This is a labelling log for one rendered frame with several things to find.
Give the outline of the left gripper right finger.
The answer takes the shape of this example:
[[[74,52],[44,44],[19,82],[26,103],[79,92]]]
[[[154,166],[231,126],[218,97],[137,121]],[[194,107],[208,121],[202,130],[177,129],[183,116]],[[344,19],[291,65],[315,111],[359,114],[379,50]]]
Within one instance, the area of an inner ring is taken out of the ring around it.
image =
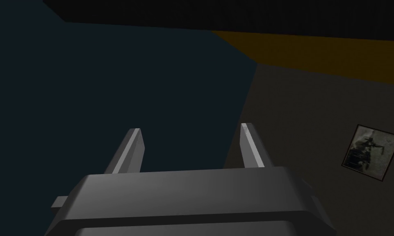
[[[252,123],[240,124],[240,151],[245,168],[274,166],[262,139]]]

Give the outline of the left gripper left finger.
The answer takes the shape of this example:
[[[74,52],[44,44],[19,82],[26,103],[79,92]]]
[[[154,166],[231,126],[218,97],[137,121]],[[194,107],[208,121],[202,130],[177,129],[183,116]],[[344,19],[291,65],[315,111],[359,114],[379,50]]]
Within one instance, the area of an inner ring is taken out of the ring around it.
[[[144,152],[145,145],[141,129],[129,129],[104,173],[140,172]]]

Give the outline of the dark framed grey wall picture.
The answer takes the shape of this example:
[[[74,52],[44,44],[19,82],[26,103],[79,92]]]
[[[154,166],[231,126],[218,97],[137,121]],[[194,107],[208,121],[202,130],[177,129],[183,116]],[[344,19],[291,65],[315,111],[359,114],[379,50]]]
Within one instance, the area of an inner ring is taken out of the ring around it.
[[[341,166],[383,182],[394,157],[394,133],[357,124]]]

